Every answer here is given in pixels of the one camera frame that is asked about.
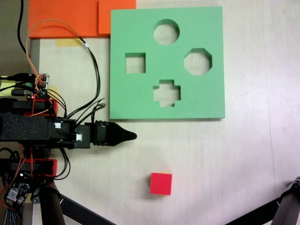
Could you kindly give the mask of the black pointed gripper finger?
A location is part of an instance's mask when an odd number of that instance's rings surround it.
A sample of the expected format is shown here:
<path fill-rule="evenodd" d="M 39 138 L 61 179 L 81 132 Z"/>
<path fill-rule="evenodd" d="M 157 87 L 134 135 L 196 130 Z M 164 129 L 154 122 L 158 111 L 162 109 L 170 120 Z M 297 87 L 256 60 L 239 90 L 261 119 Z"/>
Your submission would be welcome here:
<path fill-rule="evenodd" d="M 109 122 L 108 125 L 108 146 L 116 146 L 126 141 L 132 141 L 137 138 L 137 134 L 125 130 L 117 123 Z"/>

